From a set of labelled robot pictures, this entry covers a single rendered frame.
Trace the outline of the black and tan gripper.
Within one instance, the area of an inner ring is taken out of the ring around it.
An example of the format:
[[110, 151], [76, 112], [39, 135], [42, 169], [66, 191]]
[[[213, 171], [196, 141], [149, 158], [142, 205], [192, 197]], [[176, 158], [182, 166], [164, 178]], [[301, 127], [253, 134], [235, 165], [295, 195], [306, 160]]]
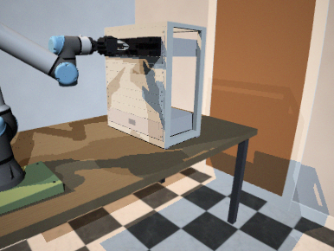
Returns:
[[[92, 37], [88, 37], [88, 38], [92, 43], [90, 55], [93, 53], [94, 50], [105, 49], [105, 50], [97, 50], [97, 51], [100, 55], [114, 56], [129, 48], [129, 46], [125, 42], [115, 39], [115, 37], [113, 36], [104, 36], [104, 37], [97, 39], [98, 45], [96, 44], [96, 42], [93, 42]], [[118, 42], [122, 42], [122, 43], [118, 43]], [[118, 45], [122, 45], [123, 48], [118, 48]], [[99, 47], [99, 46], [105, 46], [105, 47]], [[118, 49], [123, 49], [123, 50], [118, 50]]]

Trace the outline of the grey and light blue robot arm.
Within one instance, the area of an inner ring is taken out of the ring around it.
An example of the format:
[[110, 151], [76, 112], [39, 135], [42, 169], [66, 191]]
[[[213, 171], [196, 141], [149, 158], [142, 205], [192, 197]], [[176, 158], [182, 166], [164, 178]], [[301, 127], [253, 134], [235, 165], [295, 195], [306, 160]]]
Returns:
[[[79, 71], [75, 56], [89, 55], [91, 48], [92, 43], [86, 36], [54, 35], [49, 38], [47, 50], [0, 23], [0, 49], [57, 80], [62, 87], [77, 85]], [[17, 130], [16, 117], [4, 103], [0, 87], [0, 192], [17, 186], [25, 178], [10, 144]]]

